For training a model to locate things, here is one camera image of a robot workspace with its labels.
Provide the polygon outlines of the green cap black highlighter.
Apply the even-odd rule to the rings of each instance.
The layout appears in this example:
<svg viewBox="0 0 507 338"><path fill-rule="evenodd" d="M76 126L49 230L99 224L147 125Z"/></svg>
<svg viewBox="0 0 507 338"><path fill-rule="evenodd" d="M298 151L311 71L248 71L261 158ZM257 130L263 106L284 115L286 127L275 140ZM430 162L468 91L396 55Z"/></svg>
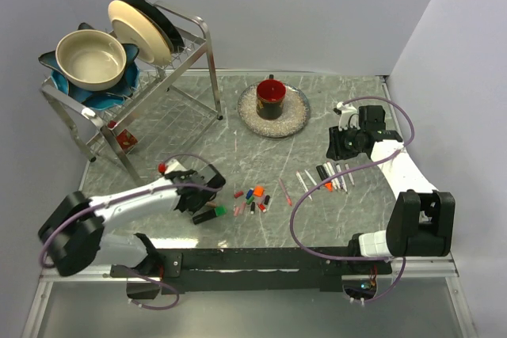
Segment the green cap black highlighter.
<svg viewBox="0 0 507 338"><path fill-rule="evenodd" d="M192 218L194 225L199 225L203 222L210 221L214 218L218 218L227 213L227 209L224 206L219 206L212 208L210 210L204 211L198 215L194 215Z"/></svg>

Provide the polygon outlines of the orange cap black highlighter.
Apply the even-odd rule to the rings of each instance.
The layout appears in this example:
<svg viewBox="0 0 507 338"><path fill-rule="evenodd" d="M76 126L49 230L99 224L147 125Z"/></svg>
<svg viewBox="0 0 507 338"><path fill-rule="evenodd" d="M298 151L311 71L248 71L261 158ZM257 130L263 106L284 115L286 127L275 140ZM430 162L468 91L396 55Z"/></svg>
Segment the orange cap black highlighter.
<svg viewBox="0 0 507 338"><path fill-rule="evenodd" d="M320 180L321 181L325 181L326 183L324 184L324 186L330 191L332 192L333 191L333 185L332 183L329 181L329 175L325 169L325 167L323 165L317 165L316 166L316 170L318 172L318 175L320 177Z"/></svg>

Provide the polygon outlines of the pink cap white pen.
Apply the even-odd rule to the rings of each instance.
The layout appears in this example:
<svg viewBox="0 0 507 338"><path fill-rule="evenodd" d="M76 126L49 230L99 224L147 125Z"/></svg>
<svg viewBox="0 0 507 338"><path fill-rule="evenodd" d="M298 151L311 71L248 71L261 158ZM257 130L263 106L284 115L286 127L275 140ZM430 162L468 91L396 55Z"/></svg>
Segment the pink cap white pen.
<svg viewBox="0 0 507 338"><path fill-rule="evenodd" d="M301 186L303 187L303 190L305 191L305 195L307 195L307 198L309 198L310 200L313 201L313 197L309 193L309 188L307 187L301 173L299 171L296 171L295 174L296 174L296 177L297 177L298 181L300 182Z"/></svg>

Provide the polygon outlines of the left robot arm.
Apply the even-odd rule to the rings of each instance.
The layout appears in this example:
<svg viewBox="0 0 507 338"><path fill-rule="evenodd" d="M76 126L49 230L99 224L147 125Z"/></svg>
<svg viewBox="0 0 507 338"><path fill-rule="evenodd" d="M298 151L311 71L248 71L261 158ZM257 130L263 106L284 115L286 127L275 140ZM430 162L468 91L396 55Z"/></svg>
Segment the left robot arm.
<svg viewBox="0 0 507 338"><path fill-rule="evenodd" d="M156 181L109 196L66 196L40 227L41 259L62 277L75 275L90 265L123 265L146 276L164 269L164 256L146 234L131 237L113 234L123 224L163 211L195 213L225 185L214 165L201 171L177 170Z"/></svg>

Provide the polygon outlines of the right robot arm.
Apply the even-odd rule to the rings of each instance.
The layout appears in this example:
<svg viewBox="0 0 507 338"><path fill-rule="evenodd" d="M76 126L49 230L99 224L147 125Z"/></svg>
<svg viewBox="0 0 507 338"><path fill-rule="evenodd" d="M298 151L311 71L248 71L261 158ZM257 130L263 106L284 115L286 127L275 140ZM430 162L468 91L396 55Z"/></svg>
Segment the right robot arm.
<svg viewBox="0 0 507 338"><path fill-rule="evenodd" d="M338 103L337 126L329 129L326 157L348 160L365 154L384 175L396 202L387 227L375 233L357 234L357 247L346 257L355 273L365 273L377 257L447 256L452 244L456 201L440 192L415 165L396 130L388 130L381 105L355 108Z"/></svg>

